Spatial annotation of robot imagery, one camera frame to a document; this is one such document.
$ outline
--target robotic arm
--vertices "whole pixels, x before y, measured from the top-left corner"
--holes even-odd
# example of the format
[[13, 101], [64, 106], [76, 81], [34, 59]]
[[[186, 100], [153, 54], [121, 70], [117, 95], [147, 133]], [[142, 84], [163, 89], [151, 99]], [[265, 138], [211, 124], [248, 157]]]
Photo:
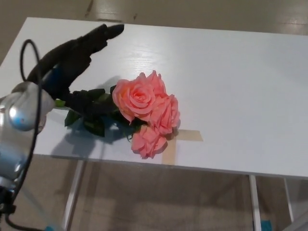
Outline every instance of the robotic arm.
[[120, 35], [123, 30], [124, 25], [107, 27], [103, 24], [54, 48], [41, 60], [37, 56], [39, 62], [27, 78], [21, 55], [24, 81], [0, 99], [0, 216], [5, 214], [6, 220], [15, 211], [13, 204], [25, 180], [36, 136], [44, 128], [46, 114], [54, 108], [54, 101], [65, 101], [67, 107], [84, 117], [113, 110], [110, 105], [93, 103], [79, 91], [71, 93], [69, 87], [89, 67], [90, 56], [106, 47], [107, 40]]

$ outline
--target pink rose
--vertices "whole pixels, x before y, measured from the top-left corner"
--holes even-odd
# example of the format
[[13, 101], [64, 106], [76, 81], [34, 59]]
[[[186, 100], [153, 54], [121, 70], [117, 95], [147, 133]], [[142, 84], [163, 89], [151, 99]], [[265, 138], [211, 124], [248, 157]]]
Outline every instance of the pink rose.
[[154, 158], [155, 152], [161, 149], [166, 141], [156, 128], [142, 125], [140, 131], [132, 137], [131, 149], [139, 152], [142, 158]]
[[161, 96], [166, 94], [165, 83], [163, 82], [162, 76], [160, 74], [157, 75], [156, 71], [153, 71], [147, 77], [147, 79], [153, 86], [155, 96]]
[[150, 125], [156, 127], [163, 135], [172, 132], [180, 120], [179, 103], [174, 95], [158, 96], [154, 102]]
[[146, 76], [140, 74], [135, 80], [119, 80], [112, 93], [113, 101], [121, 114], [131, 122], [135, 117], [149, 121], [155, 95]]

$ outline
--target rose bouquet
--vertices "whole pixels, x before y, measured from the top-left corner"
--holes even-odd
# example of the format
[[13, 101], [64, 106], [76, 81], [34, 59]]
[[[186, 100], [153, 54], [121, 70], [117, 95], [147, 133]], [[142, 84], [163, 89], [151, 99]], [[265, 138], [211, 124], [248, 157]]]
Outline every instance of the rose bouquet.
[[[84, 91], [91, 94], [94, 102], [110, 101], [115, 110], [105, 117], [128, 128], [131, 139], [131, 149], [138, 152], [142, 158], [153, 158], [163, 149], [166, 136], [173, 132], [180, 120], [178, 100], [174, 95], [168, 95], [161, 75], [153, 71], [149, 76], [144, 73], [135, 80], [121, 79], [110, 89], [110, 94], [104, 89]], [[80, 115], [69, 111], [65, 126], [70, 126]], [[89, 121], [83, 119], [86, 130], [92, 134], [104, 137], [104, 121]]]

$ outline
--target green leaf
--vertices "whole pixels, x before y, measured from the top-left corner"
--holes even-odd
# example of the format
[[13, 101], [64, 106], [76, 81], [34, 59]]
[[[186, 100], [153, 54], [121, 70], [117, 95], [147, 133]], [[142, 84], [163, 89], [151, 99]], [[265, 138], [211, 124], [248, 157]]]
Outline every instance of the green leaf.
[[132, 122], [131, 122], [131, 126], [137, 130], [140, 130], [141, 129], [141, 126], [144, 125], [144, 124], [147, 124], [147, 122], [141, 120], [141, 119], [138, 119], [138, 118], [135, 118]]
[[129, 121], [127, 119], [124, 118], [124, 116], [122, 116], [120, 111], [116, 111], [114, 113], [110, 114], [110, 117], [119, 122], [120, 124], [124, 125], [124, 126], [129, 126]]
[[98, 100], [102, 95], [106, 93], [105, 89], [92, 89], [88, 91], [88, 96], [93, 100]]
[[112, 92], [114, 91], [114, 89], [116, 88], [116, 85], [114, 85], [114, 86], [112, 86], [111, 88], [110, 88], [110, 94], [112, 95]]
[[134, 126], [134, 133], [139, 132], [141, 130], [142, 125], [135, 125]]
[[65, 101], [62, 100], [55, 100], [55, 104], [56, 107], [65, 107]]
[[72, 124], [74, 124], [77, 120], [79, 120], [81, 118], [81, 115], [77, 114], [76, 112], [69, 110], [67, 113], [67, 116], [65, 118], [64, 121], [64, 126], [70, 126]]
[[88, 93], [88, 91], [87, 90], [80, 90], [79, 91], [81, 94], [87, 94]]
[[98, 99], [97, 102], [104, 102], [105, 100], [107, 100], [109, 98], [110, 94], [104, 94], [101, 95]]
[[83, 120], [85, 129], [93, 135], [105, 137], [105, 124], [103, 120], [88, 121]]
[[123, 131], [123, 135], [126, 137], [128, 142], [130, 142], [130, 140], [133, 138], [133, 135], [131, 133], [127, 134], [125, 131]]

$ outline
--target blue tape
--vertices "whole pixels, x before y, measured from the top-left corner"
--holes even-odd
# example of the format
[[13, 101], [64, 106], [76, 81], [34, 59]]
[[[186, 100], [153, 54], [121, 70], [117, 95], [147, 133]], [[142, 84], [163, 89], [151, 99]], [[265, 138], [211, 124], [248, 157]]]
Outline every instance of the blue tape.
[[53, 229], [52, 227], [50, 227], [50, 226], [47, 226], [47, 227], [45, 228], [45, 231], [54, 231], [54, 229]]
[[262, 231], [272, 231], [273, 230], [270, 220], [262, 220], [261, 221], [261, 230]]

